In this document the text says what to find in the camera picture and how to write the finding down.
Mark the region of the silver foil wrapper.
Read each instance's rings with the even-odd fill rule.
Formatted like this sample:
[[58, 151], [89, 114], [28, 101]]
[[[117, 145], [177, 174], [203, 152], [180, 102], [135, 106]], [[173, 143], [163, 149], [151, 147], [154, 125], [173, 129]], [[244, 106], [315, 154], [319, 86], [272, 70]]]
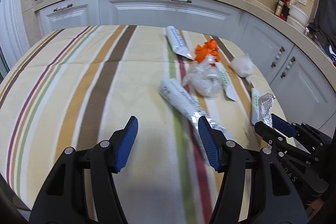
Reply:
[[271, 114], [271, 108], [273, 106], [273, 102], [276, 99], [274, 94], [266, 93], [259, 97], [259, 120], [269, 127], [273, 127], [273, 120]]

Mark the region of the white green sachet small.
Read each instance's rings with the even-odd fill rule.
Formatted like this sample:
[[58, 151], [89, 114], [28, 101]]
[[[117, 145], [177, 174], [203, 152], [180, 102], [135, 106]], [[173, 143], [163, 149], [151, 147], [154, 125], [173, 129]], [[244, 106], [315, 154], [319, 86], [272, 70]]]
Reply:
[[222, 78], [222, 86], [223, 89], [225, 91], [226, 96], [232, 100], [232, 101], [236, 101], [236, 93], [235, 93], [235, 89], [234, 86], [232, 84], [232, 81], [224, 67], [224, 65], [221, 62], [216, 62], [215, 66], [217, 67], [217, 69], [219, 70], [219, 73], [221, 75]]

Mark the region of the white tissue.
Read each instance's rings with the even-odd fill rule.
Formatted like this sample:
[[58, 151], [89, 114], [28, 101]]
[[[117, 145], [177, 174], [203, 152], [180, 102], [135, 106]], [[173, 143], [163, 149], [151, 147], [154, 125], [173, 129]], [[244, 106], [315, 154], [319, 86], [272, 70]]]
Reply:
[[233, 58], [230, 67], [239, 77], [245, 78], [247, 83], [251, 83], [254, 64], [248, 54]]

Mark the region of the clear plastic bag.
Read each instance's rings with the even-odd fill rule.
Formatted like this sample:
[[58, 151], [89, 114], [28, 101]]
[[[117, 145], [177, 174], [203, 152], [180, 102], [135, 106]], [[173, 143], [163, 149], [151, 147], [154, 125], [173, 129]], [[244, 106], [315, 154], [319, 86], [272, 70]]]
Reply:
[[214, 97], [223, 90], [222, 77], [215, 66], [213, 55], [207, 55], [200, 63], [194, 61], [183, 77], [182, 85], [191, 85], [204, 97]]

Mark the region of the orange wrapper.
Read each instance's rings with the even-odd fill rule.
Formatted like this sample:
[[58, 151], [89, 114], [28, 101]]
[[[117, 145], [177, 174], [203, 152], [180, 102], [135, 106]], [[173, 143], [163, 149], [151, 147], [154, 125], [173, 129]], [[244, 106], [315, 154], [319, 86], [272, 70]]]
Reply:
[[218, 63], [220, 61], [219, 48], [214, 39], [210, 39], [208, 42], [205, 42], [202, 46], [200, 45], [196, 46], [194, 60], [198, 63], [201, 63], [208, 55], [214, 57], [214, 62], [211, 64], [211, 66], [214, 67], [215, 63]]

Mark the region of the white grey printed sachet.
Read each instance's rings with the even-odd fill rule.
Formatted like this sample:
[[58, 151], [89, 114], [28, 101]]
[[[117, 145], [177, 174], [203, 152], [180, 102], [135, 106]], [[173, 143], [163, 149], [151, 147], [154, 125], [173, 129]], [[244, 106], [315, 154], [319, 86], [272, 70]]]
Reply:
[[205, 162], [208, 162], [208, 160], [201, 137], [198, 133], [198, 120], [201, 116], [206, 117], [213, 129], [221, 131], [227, 139], [233, 139], [232, 134], [228, 129], [212, 119], [176, 79], [164, 78], [159, 87], [159, 94], [192, 124], [193, 136], [197, 142], [198, 150]]

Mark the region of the white blue milk powder sachet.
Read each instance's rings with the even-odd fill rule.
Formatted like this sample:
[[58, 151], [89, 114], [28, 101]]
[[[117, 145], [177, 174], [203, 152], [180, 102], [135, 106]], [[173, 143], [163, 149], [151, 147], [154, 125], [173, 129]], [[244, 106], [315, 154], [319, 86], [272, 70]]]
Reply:
[[174, 26], [166, 27], [166, 36], [170, 43], [171, 49], [175, 54], [185, 57], [189, 60], [193, 60], [193, 57], [185, 41]]

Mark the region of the white stacked bowls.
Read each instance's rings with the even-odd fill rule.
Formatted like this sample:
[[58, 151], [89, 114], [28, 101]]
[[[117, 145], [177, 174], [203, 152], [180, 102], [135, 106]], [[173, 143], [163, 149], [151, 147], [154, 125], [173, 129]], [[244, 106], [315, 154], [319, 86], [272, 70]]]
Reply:
[[291, 5], [289, 9], [289, 15], [287, 16], [286, 22], [294, 27], [301, 33], [306, 31], [306, 26], [308, 24], [309, 18], [304, 13], [302, 9], [300, 9], [296, 5]]

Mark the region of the striped tablecloth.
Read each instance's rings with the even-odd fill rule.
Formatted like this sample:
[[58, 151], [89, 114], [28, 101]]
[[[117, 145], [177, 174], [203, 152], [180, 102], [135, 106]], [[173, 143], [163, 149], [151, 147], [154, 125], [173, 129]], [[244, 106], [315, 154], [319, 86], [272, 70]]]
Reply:
[[1, 176], [26, 222], [57, 158], [139, 122], [114, 183], [129, 223], [208, 223], [222, 175], [202, 158], [193, 125], [159, 94], [192, 62], [164, 28], [88, 26], [51, 32], [1, 79]]

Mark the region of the red packages behind bottle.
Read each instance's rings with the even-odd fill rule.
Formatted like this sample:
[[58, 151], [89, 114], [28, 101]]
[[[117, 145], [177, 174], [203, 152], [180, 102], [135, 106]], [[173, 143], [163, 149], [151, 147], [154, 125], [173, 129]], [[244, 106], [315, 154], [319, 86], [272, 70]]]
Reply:
[[284, 21], [287, 20], [287, 17], [289, 15], [289, 9], [290, 9], [290, 0], [284, 0], [284, 5], [282, 7], [282, 11], [280, 14], [280, 18]]

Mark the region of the dark oil bottle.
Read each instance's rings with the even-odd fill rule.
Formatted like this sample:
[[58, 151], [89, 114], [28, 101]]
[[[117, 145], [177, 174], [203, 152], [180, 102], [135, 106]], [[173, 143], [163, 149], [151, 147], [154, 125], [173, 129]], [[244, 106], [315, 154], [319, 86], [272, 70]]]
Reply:
[[285, 0], [278, 0], [274, 14], [280, 17]]

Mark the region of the white wall socket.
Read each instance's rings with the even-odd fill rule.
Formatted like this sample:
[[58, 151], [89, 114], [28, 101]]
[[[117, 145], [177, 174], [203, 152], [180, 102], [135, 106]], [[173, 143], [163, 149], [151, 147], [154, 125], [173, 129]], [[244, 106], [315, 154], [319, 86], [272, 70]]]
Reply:
[[307, 5], [307, 0], [298, 0], [298, 3], [306, 6]]

